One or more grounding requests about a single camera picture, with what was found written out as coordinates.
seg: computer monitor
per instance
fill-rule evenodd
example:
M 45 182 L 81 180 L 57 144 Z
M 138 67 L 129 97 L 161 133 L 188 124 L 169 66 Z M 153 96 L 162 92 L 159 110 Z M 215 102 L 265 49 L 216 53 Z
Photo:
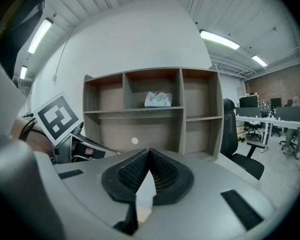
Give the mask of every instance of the computer monitor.
M 276 107 L 282 107 L 281 98 L 271 98 L 271 110 L 273 111 Z
M 295 107 L 278 107 L 275 118 L 286 121 L 300 122 L 300 106 Z
M 258 107 L 258 96 L 252 95 L 247 97 L 240 97 L 240 108 L 257 108 Z
M 261 117 L 261 109 L 259 107 L 237 107 L 235 115 L 240 117 L 255 118 Z

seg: white desk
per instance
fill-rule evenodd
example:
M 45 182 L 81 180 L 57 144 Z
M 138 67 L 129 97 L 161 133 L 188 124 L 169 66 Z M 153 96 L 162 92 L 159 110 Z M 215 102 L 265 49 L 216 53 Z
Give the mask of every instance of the white desk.
M 239 116 L 237 115 L 235 117 L 237 121 L 244 121 L 244 122 L 251 122 L 251 121 L 257 121 L 257 122 L 263 122 L 265 123 L 265 131 L 264 131 L 264 137 L 262 143 L 264 145 L 267 145 L 267 135 L 268 135 L 268 127 L 270 124 L 270 130 L 269 130 L 269 137 L 268 141 L 271 137 L 271 131 L 272 131 L 272 126 L 279 126 L 279 127 L 284 127 L 284 128 L 290 128 L 290 129 L 297 129 L 300 128 L 300 122 L 295 122 L 295 121 L 285 121 L 285 120 L 277 120 L 274 117 L 248 117 L 248 116 Z

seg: shelf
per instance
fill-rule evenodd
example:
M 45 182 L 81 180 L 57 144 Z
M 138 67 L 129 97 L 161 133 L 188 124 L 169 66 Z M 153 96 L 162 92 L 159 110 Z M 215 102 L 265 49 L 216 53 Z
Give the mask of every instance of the shelf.
M 182 77 L 186 117 L 223 114 L 224 108 L 217 72 L 182 69 Z
M 146 107 L 120 110 L 85 111 L 84 114 L 94 114 L 98 119 L 147 119 L 173 118 L 181 115 L 183 106 Z
M 186 153 L 185 156 L 187 158 L 197 158 L 197 159 L 204 159 L 205 161 L 212 162 L 215 161 L 217 158 L 212 156 L 207 151 L 197 151 L 192 153 Z
M 95 119 L 95 122 L 99 142 L 117 152 L 147 148 L 179 151 L 182 117 Z
M 193 116 L 186 116 L 186 122 L 192 121 L 202 121 L 202 120 L 213 120 L 213 119 L 220 119 L 222 115 L 193 115 Z
M 216 119 L 187 121 L 185 154 L 207 154 L 218 157 L 223 134 L 222 116 Z
M 83 109 L 120 110 L 123 96 L 123 74 L 89 79 L 83 85 Z

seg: wooden shelf unit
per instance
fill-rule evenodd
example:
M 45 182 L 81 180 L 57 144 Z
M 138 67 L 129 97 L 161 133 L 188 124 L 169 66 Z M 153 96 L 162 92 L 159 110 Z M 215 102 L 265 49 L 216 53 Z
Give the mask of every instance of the wooden shelf unit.
M 172 94 L 172 106 L 145 108 L 147 92 Z M 83 120 L 88 138 L 118 152 L 157 148 L 216 158 L 223 131 L 219 75 L 181 68 L 86 75 Z

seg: white plastic bag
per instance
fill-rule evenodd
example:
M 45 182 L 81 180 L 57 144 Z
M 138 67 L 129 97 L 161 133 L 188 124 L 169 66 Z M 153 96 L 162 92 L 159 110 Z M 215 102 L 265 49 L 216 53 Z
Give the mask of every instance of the white plastic bag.
M 160 92 L 156 95 L 155 92 L 149 91 L 146 94 L 144 106 L 146 108 L 162 108 L 162 107 L 171 107 L 172 103 L 172 94 Z

